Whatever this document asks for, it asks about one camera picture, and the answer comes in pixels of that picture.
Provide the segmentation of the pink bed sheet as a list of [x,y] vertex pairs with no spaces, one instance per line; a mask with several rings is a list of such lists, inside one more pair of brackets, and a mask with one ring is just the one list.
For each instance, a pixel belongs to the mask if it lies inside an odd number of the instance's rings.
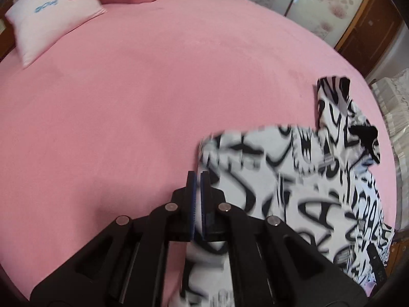
[[33,288],[118,215],[183,187],[201,139],[315,125],[318,78],[344,75],[379,130],[372,168],[396,216],[394,158],[362,75],[326,42],[248,0],[110,4],[23,68],[1,61],[1,266]]

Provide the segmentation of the grey covered furniture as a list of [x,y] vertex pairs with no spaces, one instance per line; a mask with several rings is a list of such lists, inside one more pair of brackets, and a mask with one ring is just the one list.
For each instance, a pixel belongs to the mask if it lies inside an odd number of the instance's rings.
[[408,70],[370,85],[385,121],[396,168],[395,229],[408,229]]

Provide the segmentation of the black white graffiti jacket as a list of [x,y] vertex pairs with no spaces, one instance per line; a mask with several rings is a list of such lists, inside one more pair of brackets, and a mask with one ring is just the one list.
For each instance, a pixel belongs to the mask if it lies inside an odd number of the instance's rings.
[[350,81],[317,82],[317,128],[275,125],[202,140],[199,169],[252,217],[275,215],[360,286],[374,280],[367,248],[382,262],[393,237],[369,167],[378,131],[353,102]]

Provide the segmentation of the dark wooden door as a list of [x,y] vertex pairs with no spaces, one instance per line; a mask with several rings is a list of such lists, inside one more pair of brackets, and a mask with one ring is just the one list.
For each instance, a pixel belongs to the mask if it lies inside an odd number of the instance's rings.
[[392,0],[362,0],[335,46],[363,77],[367,77],[390,47],[403,24]]

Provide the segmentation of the small white printed pillow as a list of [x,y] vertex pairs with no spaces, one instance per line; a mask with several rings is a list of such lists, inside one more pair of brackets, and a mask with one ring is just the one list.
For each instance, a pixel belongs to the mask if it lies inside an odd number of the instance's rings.
[[6,12],[22,67],[68,32],[105,13],[99,0],[17,0]]

